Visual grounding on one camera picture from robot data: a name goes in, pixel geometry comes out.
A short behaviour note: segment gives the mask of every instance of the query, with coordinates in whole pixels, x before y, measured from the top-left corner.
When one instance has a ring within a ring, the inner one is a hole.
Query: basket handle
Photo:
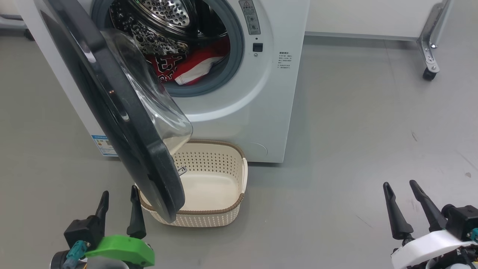
[[[247,177],[248,177],[248,166],[246,158],[242,158],[242,193],[246,192],[247,186]]]

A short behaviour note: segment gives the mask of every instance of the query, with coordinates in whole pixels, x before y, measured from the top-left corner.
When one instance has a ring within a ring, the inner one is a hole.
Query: laundry basket
[[[247,184],[247,161],[236,146],[212,140],[190,140],[174,155],[185,204],[167,223],[140,193],[141,206],[160,223],[182,227],[226,226],[236,219]]]

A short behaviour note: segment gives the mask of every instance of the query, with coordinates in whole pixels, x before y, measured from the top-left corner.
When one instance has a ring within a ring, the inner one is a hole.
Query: metal table leg
[[[422,30],[422,34],[417,40],[418,47],[427,66],[423,73],[423,78],[429,81],[433,80],[436,74],[440,71],[432,53],[432,34],[439,23],[440,18],[444,14],[443,11],[445,10],[445,7],[447,7],[449,3],[450,0],[443,0],[441,3],[433,6],[432,11],[428,16],[428,20],[425,23],[425,27]]]
[[[446,24],[446,21],[448,21],[448,17],[450,16],[450,11],[451,7],[453,6],[453,3],[455,0],[450,0],[448,3],[445,5],[445,9],[443,10],[443,14],[441,18],[438,20],[438,24],[435,27],[435,30],[433,31],[432,37],[431,37],[431,47],[432,48],[438,48],[438,43],[440,42],[440,38],[442,36],[443,32],[443,26]]]

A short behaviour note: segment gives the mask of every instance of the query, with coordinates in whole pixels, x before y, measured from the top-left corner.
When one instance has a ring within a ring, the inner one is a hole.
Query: blue label
[[[115,149],[105,135],[92,135],[91,137],[93,138],[99,150],[104,156],[118,156],[118,154],[116,154]]]

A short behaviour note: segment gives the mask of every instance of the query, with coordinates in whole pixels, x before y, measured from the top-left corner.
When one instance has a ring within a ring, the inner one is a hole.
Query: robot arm
[[[146,236],[139,191],[131,187],[130,226],[124,235],[105,236],[109,193],[103,192],[95,215],[74,220],[64,232],[69,250],[57,252],[50,269],[143,269],[154,265],[154,251]]]
[[[388,182],[383,184],[392,237],[402,240],[391,260],[395,269],[476,269],[478,258],[478,209],[471,205],[446,205],[439,211],[415,180],[410,181],[415,198],[425,212],[430,233],[413,238],[413,228],[405,221]]]

